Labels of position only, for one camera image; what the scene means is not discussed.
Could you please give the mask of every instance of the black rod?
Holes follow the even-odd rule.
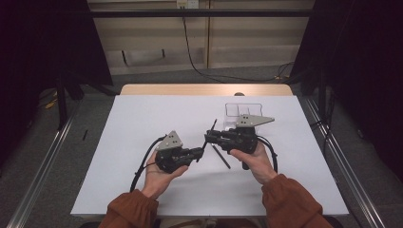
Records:
[[[327,116],[326,116],[326,74],[324,69],[320,71],[320,79],[319,79],[319,95],[318,95],[318,109],[319,116],[323,124],[327,124]]]
[[[59,12],[93,18],[119,17],[309,17],[310,9],[131,9]]]
[[[63,72],[60,73],[56,78],[57,102],[59,105],[59,127],[57,130],[62,130],[67,122],[67,105],[63,74]]]

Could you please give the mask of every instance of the white table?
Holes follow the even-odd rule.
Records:
[[[262,104],[263,115],[276,120],[261,126],[258,133],[278,154],[279,173],[305,186],[322,204],[324,214],[348,214],[297,97],[198,95],[116,97],[71,214],[83,218],[104,215],[107,205],[129,190],[149,145],[171,130],[177,131],[184,148],[202,146],[203,134],[215,119],[216,129],[222,129],[227,103]],[[232,168],[207,145],[203,158],[193,161],[160,196],[159,217],[265,217],[260,184],[238,160],[222,154]],[[137,187],[141,189],[143,183],[144,175]]]

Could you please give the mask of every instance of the electrical cable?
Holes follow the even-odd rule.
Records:
[[[333,117],[333,113],[334,113],[334,110],[335,110],[335,104],[336,104],[336,95],[335,95],[335,93],[333,92],[333,90],[331,90],[331,94],[330,94],[329,102],[328,102],[328,108],[327,108],[327,110],[326,110],[326,120],[327,120],[327,126],[328,126],[328,128],[327,128],[326,135],[325,135],[325,140],[324,140],[324,143],[323,143],[323,157],[325,158],[325,161],[326,161],[326,156],[325,156],[325,155],[326,155],[326,153],[325,153],[326,142],[327,142],[328,139],[329,139],[330,132],[331,132],[331,128],[332,128],[332,119],[333,119],[332,117]],[[355,221],[357,222],[358,226],[359,226],[360,228],[362,228],[363,226],[362,226],[361,222],[359,221],[358,217],[356,216],[356,214],[355,214],[354,211],[352,210],[351,206],[349,205],[349,203],[347,202],[347,200],[345,199],[345,197],[342,195],[341,190],[340,190],[340,187],[338,186],[337,183],[336,183],[336,186],[337,186],[337,188],[338,188],[338,191],[340,192],[340,196],[343,198],[343,200],[344,200],[344,202],[345,202],[345,204],[346,204],[347,210],[348,210],[348,211],[350,212],[350,214],[353,216],[353,218],[354,218]]]
[[[197,73],[199,73],[202,77],[207,78],[207,79],[210,79],[210,80],[213,80],[213,81],[216,81],[216,82],[219,82],[219,83],[222,83],[222,84],[225,84],[225,82],[223,82],[223,81],[221,81],[221,80],[218,80],[218,79],[215,79],[215,78],[229,78],[229,79],[243,80],[243,81],[249,81],[249,82],[258,82],[258,83],[265,83],[265,82],[270,82],[270,81],[276,80],[276,78],[277,78],[276,76],[275,76],[275,77],[272,77],[272,78],[269,78],[269,79],[261,79],[261,80],[260,80],[260,79],[246,79],[246,78],[235,77],[235,76],[228,76],[228,75],[206,74],[206,73],[200,72],[198,69],[196,69],[195,65],[193,64],[192,56],[191,56],[191,54],[190,54],[189,41],[188,41],[188,37],[187,37],[186,19],[183,17],[183,18],[182,18],[182,21],[183,21],[183,28],[184,28],[184,37],[185,37],[186,46],[187,46],[187,54],[188,54],[188,56],[189,56],[190,65],[191,65],[191,66],[193,67],[193,69],[194,69]],[[288,65],[291,65],[291,64],[293,64],[293,63],[294,63],[294,62],[291,62],[291,63],[285,64],[285,65],[282,65],[282,66],[280,66],[280,67],[288,66]]]
[[[258,140],[265,144],[267,146],[267,148],[269,148],[270,153],[272,154],[272,160],[273,160],[273,169],[276,171],[276,173],[278,172],[278,161],[277,161],[277,154],[275,153],[275,150],[273,149],[272,144],[270,144],[270,142],[265,139],[262,136],[258,136]]]
[[[309,124],[311,126],[311,128],[314,127],[314,126],[320,126],[320,125],[327,124],[327,127],[324,127],[326,133],[325,133],[325,138],[323,140],[323,145],[322,145],[322,155],[323,155],[323,158],[325,159],[325,161],[326,161],[326,142],[329,139],[330,132],[331,132],[331,129],[332,129],[332,118],[333,118],[333,112],[335,110],[335,100],[336,100],[336,95],[331,90],[329,101],[328,101],[328,107],[327,107],[326,114],[325,114],[325,120],[324,121],[319,120],[319,121],[317,121],[315,123],[310,123]]]
[[[133,192],[134,188],[136,187],[137,181],[139,180],[140,176],[142,175],[143,170],[144,170],[148,165],[150,165],[150,164],[148,164],[148,165],[144,166],[145,161],[146,161],[146,159],[148,158],[148,154],[150,153],[151,149],[154,147],[155,144],[157,144],[158,142],[162,141],[165,137],[166,137],[166,136],[163,136],[163,137],[158,138],[158,139],[157,139],[156,141],[154,141],[154,142],[150,145],[150,147],[148,148],[147,152],[146,152],[145,155],[144,155],[142,164],[140,165],[139,170],[137,170],[137,172],[135,173],[133,182],[131,182],[130,192]]]
[[[316,70],[315,58],[311,58],[309,63],[307,64],[306,68],[302,69],[298,73],[294,73],[294,75],[288,79],[286,79],[283,84],[292,85],[301,82],[304,80],[305,77],[314,74]]]
[[[281,74],[282,74],[282,72],[284,72],[284,70],[285,70],[288,66],[293,65],[293,64],[294,64],[294,62],[290,62],[290,63],[288,63],[288,64],[283,64],[283,65],[281,65],[281,66],[278,67],[278,83],[281,82]]]

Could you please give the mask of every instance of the metal frame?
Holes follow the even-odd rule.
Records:
[[[58,12],[93,18],[119,17],[310,17],[310,9],[132,9]]]
[[[80,104],[81,101],[77,102],[66,124],[63,126],[62,129],[57,131],[53,143],[51,144],[44,160],[42,161],[42,164],[39,167],[38,172],[33,178],[33,181],[30,184],[27,193],[24,195],[23,199],[18,204],[17,209],[12,215],[9,224],[7,225],[7,228],[23,228],[25,226],[30,211],[32,210],[33,205],[35,204],[36,200],[39,197],[39,194],[42,191],[42,188],[48,177],[48,173],[50,172],[50,168],[53,165],[57,157],[57,154],[59,153],[59,150],[63,145],[63,142],[65,141],[67,133],[70,130],[73,118],[77,114]]]
[[[321,118],[320,115],[318,114],[318,107],[317,104],[314,102],[314,100],[307,99],[306,103],[312,115],[314,116],[315,120],[320,121]],[[321,124],[319,126],[319,129],[323,135],[323,138],[326,139],[326,134],[329,130],[328,125]],[[347,158],[344,156],[344,153],[341,150],[340,146],[338,145],[338,142],[332,132],[329,132],[327,144],[330,147],[330,151],[335,157],[335,160],[344,178],[346,179],[350,189],[352,190],[355,196],[355,199],[357,200],[362,212],[364,213],[371,227],[373,228],[385,227],[385,224],[383,223],[379,213],[377,212],[373,201],[368,196],[361,182],[358,180],[358,177],[356,176],[352,166],[347,161]]]

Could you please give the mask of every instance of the brown sleeve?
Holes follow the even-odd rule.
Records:
[[[108,206],[100,228],[152,227],[157,216],[158,202],[147,198],[139,190],[123,193]]]
[[[322,206],[296,180],[280,174],[261,190],[269,227],[332,227],[322,216]]]

